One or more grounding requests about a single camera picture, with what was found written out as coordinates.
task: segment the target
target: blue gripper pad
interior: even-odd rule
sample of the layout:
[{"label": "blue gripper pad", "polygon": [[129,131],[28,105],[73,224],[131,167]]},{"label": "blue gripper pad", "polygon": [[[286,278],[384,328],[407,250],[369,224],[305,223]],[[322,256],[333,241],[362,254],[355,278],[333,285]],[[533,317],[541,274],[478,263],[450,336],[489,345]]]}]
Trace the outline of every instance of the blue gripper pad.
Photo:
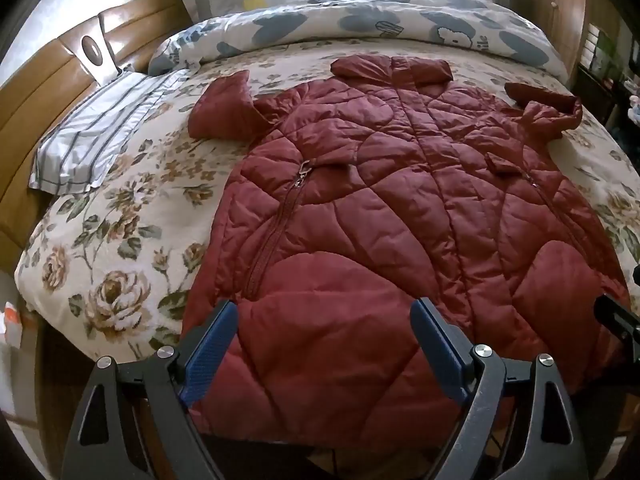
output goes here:
[{"label": "blue gripper pad", "polygon": [[[426,301],[429,300],[422,298],[412,304],[411,327],[442,391],[449,399],[462,405],[469,397],[466,388],[469,372],[467,366],[469,362],[472,365],[472,361],[470,357],[467,363],[464,360],[472,348],[471,342],[466,339],[459,327],[447,324],[433,303],[429,302],[432,314],[425,307],[424,302]],[[463,356],[454,350],[454,344],[459,344],[462,347]]]},{"label": "blue gripper pad", "polygon": [[235,303],[227,301],[185,366],[184,385],[179,397],[188,408],[207,393],[237,331],[238,308]]}]

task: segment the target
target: cable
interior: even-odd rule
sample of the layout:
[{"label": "cable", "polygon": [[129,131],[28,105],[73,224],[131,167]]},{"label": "cable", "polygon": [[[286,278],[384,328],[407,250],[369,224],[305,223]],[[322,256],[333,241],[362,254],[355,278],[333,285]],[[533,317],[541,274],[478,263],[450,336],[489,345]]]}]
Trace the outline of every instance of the cable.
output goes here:
[{"label": "cable", "polygon": [[500,445],[500,443],[498,442],[498,440],[494,437],[494,434],[491,434],[491,440],[494,441],[494,444],[498,447],[498,449],[500,450],[500,452],[502,452],[502,446]]},{"label": "cable", "polygon": [[334,476],[338,476],[338,461],[335,459],[335,449],[331,450],[331,460],[334,463]]}]

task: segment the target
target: red puffer jacket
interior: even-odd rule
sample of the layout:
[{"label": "red puffer jacket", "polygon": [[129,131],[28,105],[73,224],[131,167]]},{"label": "red puffer jacket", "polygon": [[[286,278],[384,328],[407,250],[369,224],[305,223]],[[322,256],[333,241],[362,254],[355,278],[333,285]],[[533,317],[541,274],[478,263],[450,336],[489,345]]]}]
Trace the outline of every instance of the red puffer jacket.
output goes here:
[{"label": "red puffer jacket", "polygon": [[503,357],[548,352],[571,391],[615,352],[596,297],[628,304],[596,215],[546,151],[572,96],[520,84],[525,110],[440,60],[352,56],[334,78],[252,103],[213,83],[194,137],[255,138],[229,177],[184,331],[238,304],[238,337],[196,407],[237,439],[323,447],[441,444],[457,407],[414,339],[426,296]]}]

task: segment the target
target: metal screw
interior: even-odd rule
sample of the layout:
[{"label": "metal screw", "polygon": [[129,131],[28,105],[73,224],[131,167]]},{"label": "metal screw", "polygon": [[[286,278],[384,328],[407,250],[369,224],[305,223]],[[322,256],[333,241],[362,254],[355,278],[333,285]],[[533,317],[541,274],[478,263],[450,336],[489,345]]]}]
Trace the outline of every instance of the metal screw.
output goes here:
[{"label": "metal screw", "polygon": [[491,357],[491,354],[494,353],[491,347],[487,345],[477,345],[475,350],[480,357]]},{"label": "metal screw", "polygon": [[540,354],[538,359],[543,366],[553,366],[554,364],[554,359],[549,354]]},{"label": "metal screw", "polygon": [[101,357],[100,359],[98,359],[98,368],[100,368],[100,370],[104,370],[105,368],[109,368],[111,366],[111,363],[113,361],[111,360],[111,358],[107,355],[105,355],[104,357]]},{"label": "metal screw", "polygon": [[172,346],[163,346],[158,349],[158,357],[161,359],[168,359],[174,354],[175,350]]}]

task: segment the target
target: jacket sleeve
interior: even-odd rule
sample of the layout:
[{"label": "jacket sleeve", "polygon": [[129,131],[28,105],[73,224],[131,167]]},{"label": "jacket sleeve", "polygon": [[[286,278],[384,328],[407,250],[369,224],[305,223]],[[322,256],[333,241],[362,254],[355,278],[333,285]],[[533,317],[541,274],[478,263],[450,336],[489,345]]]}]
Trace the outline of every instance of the jacket sleeve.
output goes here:
[{"label": "jacket sleeve", "polygon": [[421,57],[388,57],[354,54],[331,63],[331,72],[341,79],[361,79],[384,86],[423,86],[453,81],[449,63]]},{"label": "jacket sleeve", "polygon": [[507,83],[504,89],[518,106],[524,108],[520,123],[544,144],[561,139],[564,130],[574,130],[582,122],[582,102],[574,95],[521,83]]},{"label": "jacket sleeve", "polygon": [[242,70],[211,83],[189,115],[190,137],[249,142],[265,134],[271,122],[255,108],[248,79]]}]

